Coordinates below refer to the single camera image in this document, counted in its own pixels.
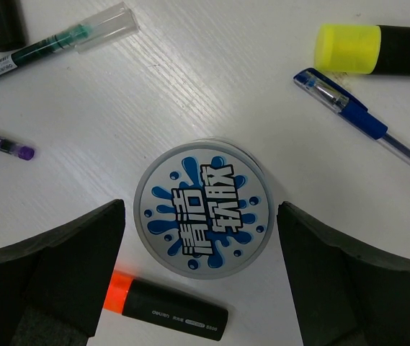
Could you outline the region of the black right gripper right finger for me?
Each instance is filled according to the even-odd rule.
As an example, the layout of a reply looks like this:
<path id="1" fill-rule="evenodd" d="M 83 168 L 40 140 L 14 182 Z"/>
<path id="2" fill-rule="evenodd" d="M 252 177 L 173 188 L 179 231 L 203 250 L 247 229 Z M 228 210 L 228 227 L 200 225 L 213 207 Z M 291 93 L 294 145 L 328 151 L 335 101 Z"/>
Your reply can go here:
<path id="1" fill-rule="evenodd" d="M 410 259 L 289 202 L 277 228 L 304 345 L 410 345 Z"/>

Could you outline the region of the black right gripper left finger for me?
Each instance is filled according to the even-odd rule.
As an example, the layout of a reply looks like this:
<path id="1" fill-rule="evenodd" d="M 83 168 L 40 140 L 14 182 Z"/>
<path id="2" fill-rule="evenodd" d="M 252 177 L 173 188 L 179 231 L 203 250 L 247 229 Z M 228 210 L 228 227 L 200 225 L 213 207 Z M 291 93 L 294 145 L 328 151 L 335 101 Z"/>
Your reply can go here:
<path id="1" fill-rule="evenodd" d="M 0 345 L 86 345 L 124 230 L 125 204 L 116 199 L 0 248 Z"/>

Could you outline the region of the pink highlighter marker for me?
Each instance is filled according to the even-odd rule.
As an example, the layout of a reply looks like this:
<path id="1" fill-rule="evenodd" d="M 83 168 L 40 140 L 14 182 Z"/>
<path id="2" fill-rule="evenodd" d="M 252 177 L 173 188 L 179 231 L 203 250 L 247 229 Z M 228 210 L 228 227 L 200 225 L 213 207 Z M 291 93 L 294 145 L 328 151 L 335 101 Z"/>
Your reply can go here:
<path id="1" fill-rule="evenodd" d="M 0 0 L 0 53 L 26 46 L 21 1 Z"/>

